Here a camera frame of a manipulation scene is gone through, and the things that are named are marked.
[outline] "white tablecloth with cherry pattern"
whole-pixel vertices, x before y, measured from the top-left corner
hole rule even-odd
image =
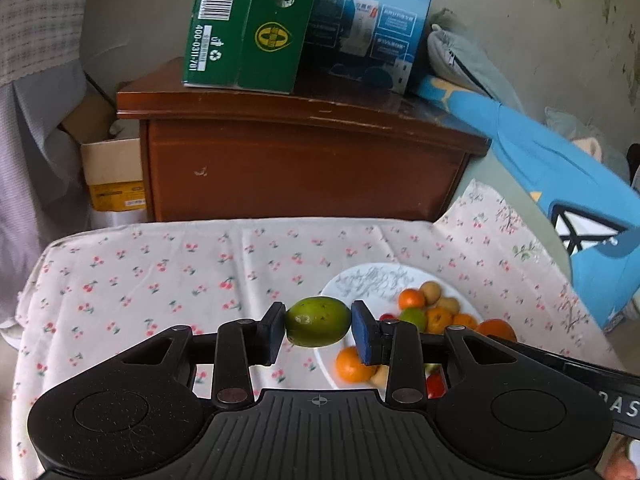
[[[471,183],[435,224],[379,219],[266,219],[142,224],[60,240],[42,255],[18,307],[15,480],[42,471],[26,432],[30,407],[56,384],[176,324],[215,332],[291,306],[336,274],[401,262],[441,276],[520,341],[620,367],[604,335],[542,245],[491,188]],[[261,388],[329,388],[309,349],[286,340]],[[210,396],[211,368],[194,391]]]

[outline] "milk carton box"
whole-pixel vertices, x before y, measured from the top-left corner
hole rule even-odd
[[[404,93],[431,0],[314,0],[303,57]]]

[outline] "green fruit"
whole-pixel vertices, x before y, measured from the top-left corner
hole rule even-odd
[[[406,321],[418,327],[418,332],[424,332],[427,329],[427,319],[421,308],[406,308],[398,317],[400,321]]]
[[[287,310],[284,323],[294,345],[317,348],[345,336],[351,326],[351,310],[334,298],[305,298]]]

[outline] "yellow logo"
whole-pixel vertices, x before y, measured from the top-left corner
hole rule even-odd
[[[265,52],[285,48],[289,40],[289,31],[277,22],[267,22],[255,31],[255,44]]]

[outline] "red fruit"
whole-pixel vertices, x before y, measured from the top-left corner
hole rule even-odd
[[[427,385],[428,399],[439,399],[447,392],[447,387],[442,380],[442,372],[439,370],[427,377],[425,382]]]

